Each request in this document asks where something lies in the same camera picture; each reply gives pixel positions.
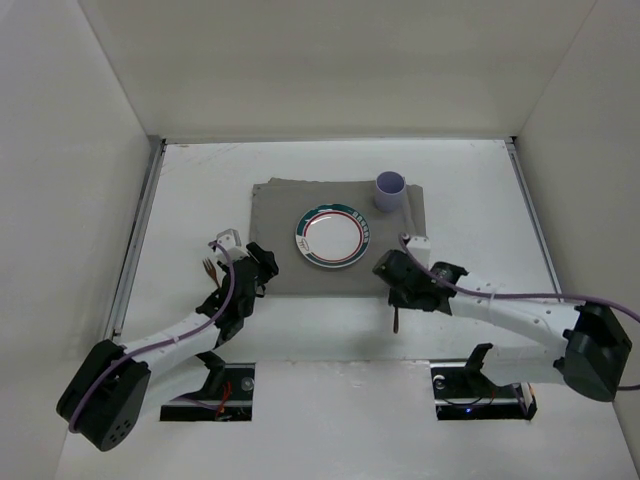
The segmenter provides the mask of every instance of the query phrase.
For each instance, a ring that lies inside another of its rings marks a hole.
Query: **white floor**
[[[387,169],[424,187],[433,261],[513,291],[551,290],[502,141],[174,145],[123,340],[180,320],[210,293],[200,263],[207,242],[227,228],[246,239],[252,184],[364,180]],[[399,335],[391,322],[383,299],[258,300],[245,329],[219,350],[227,361],[258,362],[250,424],[159,424],[150,414],[108,454],[70,436],[58,478],[637,478],[611,405],[568,388],[536,385],[531,423],[437,422],[427,365],[398,360],[528,342],[440,314],[404,313]]]

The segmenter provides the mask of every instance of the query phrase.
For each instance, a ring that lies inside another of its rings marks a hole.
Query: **white wall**
[[[113,295],[148,150],[76,0],[1,0],[3,479],[55,475],[55,405]]]
[[[496,137],[594,0],[80,3],[150,133]]]
[[[565,291],[640,310],[640,2],[599,0],[519,139]],[[625,384],[640,383],[640,326]],[[616,400],[640,459],[640,392]]]

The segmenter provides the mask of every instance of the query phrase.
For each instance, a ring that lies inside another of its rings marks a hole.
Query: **cup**
[[[400,208],[406,188],[404,177],[397,172],[383,172],[378,175],[374,196],[378,210],[389,213]]]

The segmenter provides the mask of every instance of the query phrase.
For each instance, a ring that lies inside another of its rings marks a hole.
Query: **placemat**
[[[373,203],[374,181],[306,182],[272,178],[253,186],[250,241],[276,256],[280,274],[267,285],[270,295],[385,296],[387,287],[371,270],[387,250],[398,248],[398,233],[426,235],[422,187],[407,185],[402,209],[380,212]],[[318,205],[342,203],[367,220],[371,241],[361,260],[325,269],[306,260],[295,242],[302,216]]]

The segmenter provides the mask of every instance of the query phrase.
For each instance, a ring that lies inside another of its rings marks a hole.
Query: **white plate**
[[[296,227],[298,250],[311,263],[341,268],[362,258],[369,247],[369,225],[353,208],[334,203],[309,210]]]

